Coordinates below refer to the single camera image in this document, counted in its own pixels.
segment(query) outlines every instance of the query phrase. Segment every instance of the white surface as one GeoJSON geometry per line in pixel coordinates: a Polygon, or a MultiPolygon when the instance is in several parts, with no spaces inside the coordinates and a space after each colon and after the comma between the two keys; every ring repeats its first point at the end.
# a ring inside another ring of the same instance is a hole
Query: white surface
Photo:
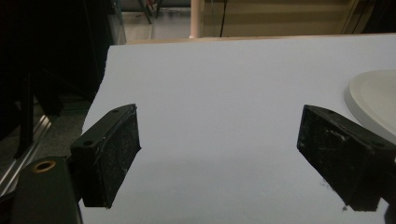
{"type": "Polygon", "coordinates": [[[142,150],[84,223],[383,223],[383,201],[343,211],[296,142],[305,104],[355,120],[348,83],[395,54],[396,35],[111,47],[83,129],[136,103],[142,150]]]}
{"type": "Polygon", "coordinates": [[[363,127],[396,144],[396,70],[371,71],[353,78],[346,105],[363,127]]]}

